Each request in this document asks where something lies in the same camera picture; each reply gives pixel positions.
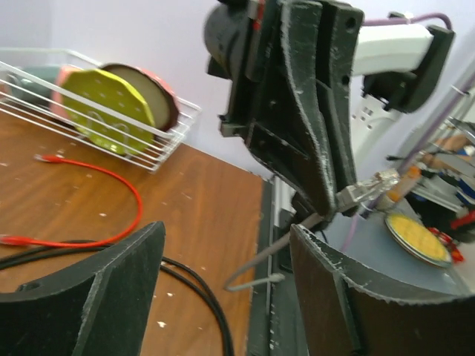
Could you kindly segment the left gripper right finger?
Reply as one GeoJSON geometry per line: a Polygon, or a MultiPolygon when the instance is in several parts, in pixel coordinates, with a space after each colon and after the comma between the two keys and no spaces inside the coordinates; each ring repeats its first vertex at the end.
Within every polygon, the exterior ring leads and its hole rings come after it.
{"type": "Polygon", "coordinates": [[[473,355],[474,297],[422,289],[290,231],[310,355],[473,355]]]}

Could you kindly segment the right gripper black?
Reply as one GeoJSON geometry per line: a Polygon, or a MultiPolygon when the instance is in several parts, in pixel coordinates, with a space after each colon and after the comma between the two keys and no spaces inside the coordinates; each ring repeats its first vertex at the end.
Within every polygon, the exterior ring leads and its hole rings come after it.
{"type": "Polygon", "coordinates": [[[361,10],[338,1],[219,1],[206,19],[207,74],[232,83],[225,137],[314,208],[356,181],[349,94],[361,10]]]}

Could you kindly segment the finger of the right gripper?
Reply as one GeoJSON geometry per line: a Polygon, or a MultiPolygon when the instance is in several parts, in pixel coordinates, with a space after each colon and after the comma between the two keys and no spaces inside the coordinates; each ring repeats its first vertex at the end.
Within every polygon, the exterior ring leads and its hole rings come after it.
{"type": "MultiPolygon", "coordinates": [[[[293,223],[301,223],[311,214],[314,214],[316,210],[314,207],[298,192],[295,192],[291,199],[291,206],[295,210],[292,218],[293,223]]],[[[326,219],[319,224],[311,227],[311,230],[326,230],[330,226],[331,221],[326,219]]]]}

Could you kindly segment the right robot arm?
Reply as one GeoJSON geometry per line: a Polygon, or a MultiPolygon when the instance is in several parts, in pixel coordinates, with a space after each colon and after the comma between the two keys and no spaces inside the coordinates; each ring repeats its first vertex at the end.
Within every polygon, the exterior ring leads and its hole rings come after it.
{"type": "Polygon", "coordinates": [[[203,39],[208,73],[232,83],[224,136],[239,136],[250,154],[293,190],[296,220],[329,223],[356,204],[337,200],[356,185],[356,159],[377,127],[350,125],[350,83],[374,99],[377,122],[412,113],[430,98],[454,40],[449,26],[392,15],[365,21],[340,1],[220,1],[203,39]]]}

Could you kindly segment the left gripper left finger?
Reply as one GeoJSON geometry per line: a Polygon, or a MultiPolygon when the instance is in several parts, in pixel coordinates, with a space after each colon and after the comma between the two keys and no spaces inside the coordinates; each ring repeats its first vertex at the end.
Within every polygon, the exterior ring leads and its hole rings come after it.
{"type": "Polygon", "coordinates": [[[165,238],[163,223],[150,223],[1,294],[1,354],[139,355],[165,238]]]}

